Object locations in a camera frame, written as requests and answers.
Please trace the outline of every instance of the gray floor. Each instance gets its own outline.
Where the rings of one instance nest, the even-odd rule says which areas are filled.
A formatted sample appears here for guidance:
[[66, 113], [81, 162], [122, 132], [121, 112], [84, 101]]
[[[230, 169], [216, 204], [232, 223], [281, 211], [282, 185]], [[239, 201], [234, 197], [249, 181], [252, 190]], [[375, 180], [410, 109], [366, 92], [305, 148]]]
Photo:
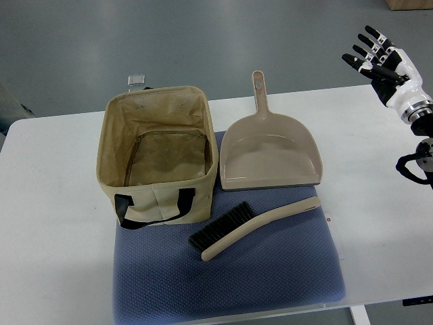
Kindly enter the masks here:
[[[433, 10], [392, 12], [384, 0], [1, 1], [0, 81], [37, 116], [104, 110], [136, 73], [209, 100], [251, 96], [254, 70], [269, 93], [363, 85], [341, 55], [366, 24], [405, 49], [433, 94]], [[431, 305], [367, 311], [373, 325], [433, 323]], [[350, 319], [341, 309], [238, 324]]]

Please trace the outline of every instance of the black handle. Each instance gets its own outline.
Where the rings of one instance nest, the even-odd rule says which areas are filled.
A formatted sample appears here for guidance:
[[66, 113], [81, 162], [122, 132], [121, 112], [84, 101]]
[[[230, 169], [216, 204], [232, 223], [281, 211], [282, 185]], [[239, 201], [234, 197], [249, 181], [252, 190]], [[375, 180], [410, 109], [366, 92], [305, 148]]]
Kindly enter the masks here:
[[179, 218], [182, 218], [186, 214], [191, 211], [192, 202], [194, 196], [196, 195], [195, 188], [181, 188], [179, 189], [179, 198], [177, 199], [177, 208], [179, 209], [179, 214], [165, 220], [155, 220], [149, 222], [140, 222], [125, 219], [125, 215], [128, 211], [128, 207], [132, 207], [134, 205], [134, 201], [132, 196], [123, 195], [123, 194], [115, 194], [114, 195], [114, 206], [116, 209], [117, 218], [119, 219], [120, 226], [129, 230], [136, 230], [147, 225], [153, 225], [155, 223], [162, 223], [166, 221], [172, 221]]
[[407, 156], [400, 157], [400, 159], [397, 162], [397, 165], [395, 166], [396, 170], [400, 172], [401, 175], [406, 177], [407, 179], [410, 179], [411, 181], [414, 181], [415, 183], [422, 184], [422, 185], [432, 185], [433, 187], [433, 179], [432, 174], [428, 172], [424, 172], [427, 176], [427, 179], [421, 179], [418, 176], [415, 176], [412, 174], [410, 170], [406, 167], [406, 164], [409, 161], [417, 160], [421, 158], [425, 158], [426, 155], [423, 152], [417, 152], [415, 154], [408, 154]]

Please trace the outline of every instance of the dustpan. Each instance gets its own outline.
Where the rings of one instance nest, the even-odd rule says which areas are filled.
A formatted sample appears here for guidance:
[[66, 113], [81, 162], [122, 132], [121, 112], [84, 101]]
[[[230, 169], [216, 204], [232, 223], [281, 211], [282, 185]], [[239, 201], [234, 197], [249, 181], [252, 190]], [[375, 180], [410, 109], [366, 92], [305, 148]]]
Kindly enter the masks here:
[[220, 177], [224, 190], [317, 185], [322, 162], [309, 130], [295, 118], [269, 111], [263, 72], [252, 74], [256, 114], [224, 134]]

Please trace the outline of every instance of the blue mat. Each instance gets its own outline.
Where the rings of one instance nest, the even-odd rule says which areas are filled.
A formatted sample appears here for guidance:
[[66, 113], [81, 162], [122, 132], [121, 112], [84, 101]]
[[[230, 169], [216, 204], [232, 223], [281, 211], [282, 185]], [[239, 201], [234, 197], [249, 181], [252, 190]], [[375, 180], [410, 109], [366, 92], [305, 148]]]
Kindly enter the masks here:
[[[216, 133], [219, 146], [222, 136]], [[261, 214], [316, 195], [313, 186], [224, 192], [218, 175], [212, 219], [243, 200]], [[171, 324], [327, 303], [345, 296], [321, 207], [274, 221], [203, 262], [188, 237], [207, 222], [139, 230], [117, 227], [117, 324]]]

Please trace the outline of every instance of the brush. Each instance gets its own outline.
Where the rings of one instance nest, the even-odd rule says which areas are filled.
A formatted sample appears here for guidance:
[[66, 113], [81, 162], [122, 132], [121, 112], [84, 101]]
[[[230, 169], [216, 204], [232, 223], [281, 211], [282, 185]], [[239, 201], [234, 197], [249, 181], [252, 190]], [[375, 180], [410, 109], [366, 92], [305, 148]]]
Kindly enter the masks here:
[[243, 202], [192, 234], [189, 243], [201, 252], [203, 261], [209, 261], [257, 228], [319, 206], [319, 198], [313, 196], [254, 216], [250, 205]]

